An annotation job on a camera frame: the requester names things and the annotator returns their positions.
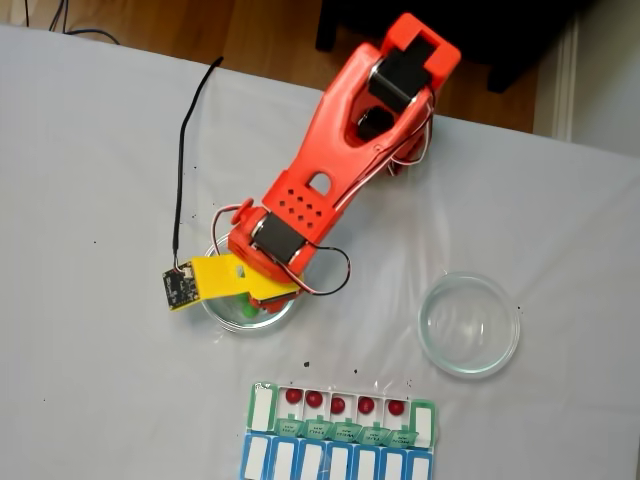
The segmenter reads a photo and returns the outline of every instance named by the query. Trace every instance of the empty glass bowl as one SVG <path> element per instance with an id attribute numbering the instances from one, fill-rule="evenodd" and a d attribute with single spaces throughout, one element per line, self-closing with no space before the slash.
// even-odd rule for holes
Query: empty glass bowl
<path id="1" fill-rule="evenodd" d="M 500 285 L 458 272 L 445 275 L 429 291 L 418 330 L 424 351 L 438 367 L 457 377 L 483 378 L 513 355 L 520 321 Z"/>

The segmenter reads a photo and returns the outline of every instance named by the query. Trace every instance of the circuit board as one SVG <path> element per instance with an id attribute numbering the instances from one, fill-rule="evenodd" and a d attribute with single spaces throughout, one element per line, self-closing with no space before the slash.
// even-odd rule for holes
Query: circuit board
<path id="1" fill-rule="evenodd" d="M 170 310 L 178 310 L 200 300 L 191 262 L 180 266 L 182 272 L 171 269 L 162 274 Z"/>

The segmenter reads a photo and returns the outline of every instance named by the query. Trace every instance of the red robot arm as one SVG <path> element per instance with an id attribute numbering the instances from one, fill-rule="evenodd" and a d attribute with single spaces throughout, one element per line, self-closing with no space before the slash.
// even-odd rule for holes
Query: red robot arm
<path id="1" fill-rule="evenodd" d="M 459 60 L 455 47 L 410 14 L 391 27 L 380 50 L 361 45 L 262 206 L 249 199 L 233 216 L 230 250 L 278 282 L 300 275 L 359 188 L 424 145 L 433 96 Z M 326 192 L 311 185 L 316 175 L 328 179 Z"/>

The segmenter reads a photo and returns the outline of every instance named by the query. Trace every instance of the yellow plastic piece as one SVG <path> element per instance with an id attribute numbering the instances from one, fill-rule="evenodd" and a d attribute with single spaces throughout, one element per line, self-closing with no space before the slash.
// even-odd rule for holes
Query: yellow plastic piece
<path id="1" fill-rule="evenodd" d="M 278 283 L 256 272 L 232 253 L 191 259 L 200 300 L 249 293 L 256 300 L 288 295 L 300 287 Z"/>

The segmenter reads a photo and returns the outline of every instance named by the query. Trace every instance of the green label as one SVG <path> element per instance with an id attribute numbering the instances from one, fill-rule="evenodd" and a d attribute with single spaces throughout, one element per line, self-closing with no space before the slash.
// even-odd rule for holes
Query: green label
<path id="1" fill-rule="evenodd" d="M 302 430 L 303 423 L 300 420 L 279 418 L 276 420 L 276 435 L 283 437 L 297 437 Z"/>
<path id="2" fill-rule="evenodd" d="M 358 442 L 362 445 L 380 445 L 388 434 L 388 428 L 365 427 L 358 435 Z"/>
<path id="3" fill-rule="evenodd" d="M 304 436 L 316 440 L 324 440 L 329 432 L 329 427 L 331 427 L 331 422 L 324 420 L 307 420 L 307 428 Z"/>
<path id="4" fill-rule="evenodd" d="M 330 436 L 332 440 L 338 442 L 355 442 L 360 430 L 362 430 L 362 427 L 357 423 L 338 422 L 334 425 L 333 435 Z"/>
<path id="5" fill-rule="evenodd" d="M 417 436 L 417 432 L 409 432 L 408 430 L 394 430 L 389 435 L 387 435 L 387 438 L 384 439 L 383 443 L 387 447 L 408 448 L 413 445 L 413 442 L 416 441 Z"/>

